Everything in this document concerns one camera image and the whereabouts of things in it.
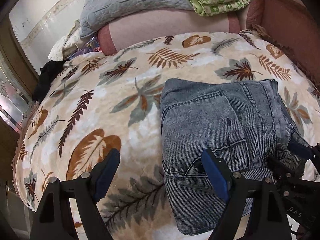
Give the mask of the blue denim pants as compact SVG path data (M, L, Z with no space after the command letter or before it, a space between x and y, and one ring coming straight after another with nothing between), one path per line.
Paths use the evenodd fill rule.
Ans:
M305 160L291 153L291 139L305 144L274 80L208 84L166 81L160 104L164 184L178 230L212 231L225 208L201 163L211 150L247 179L271 176L273 157L298 177Z

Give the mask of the leaf pattern plush blanket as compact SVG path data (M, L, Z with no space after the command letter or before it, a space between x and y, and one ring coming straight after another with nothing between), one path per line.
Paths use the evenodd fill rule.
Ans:
M114 239L186 239L161 173L159 103L170 78L274 79L300 134L319 141L319 92L274 45L250 33L159 37L66 63L20 137L14 178L24 204L35 211L50 178L75 179L117 148L117 174L98 203Z

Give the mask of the black garment at sofa edge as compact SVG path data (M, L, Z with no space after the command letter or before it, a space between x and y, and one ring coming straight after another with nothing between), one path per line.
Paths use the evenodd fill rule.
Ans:
M40 68L40 76L38 84L32 94L33 102L41 103L50 90L51 83L63 71L63 65L67 60L63 61L48 61Z

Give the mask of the wooden door with glass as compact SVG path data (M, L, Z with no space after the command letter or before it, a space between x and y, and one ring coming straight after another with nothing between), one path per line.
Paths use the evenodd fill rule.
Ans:
M1 119L19 137L34 106L39 75L18 42L9 16L1 20Z

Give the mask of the white cloth beside pillow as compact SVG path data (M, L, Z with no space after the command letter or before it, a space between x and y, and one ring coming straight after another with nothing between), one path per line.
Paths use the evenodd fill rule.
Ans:
M75 20L71 30L61 37L52 47L48 59L52 61L63 61L81 48L84 41L80 38L80 20Z

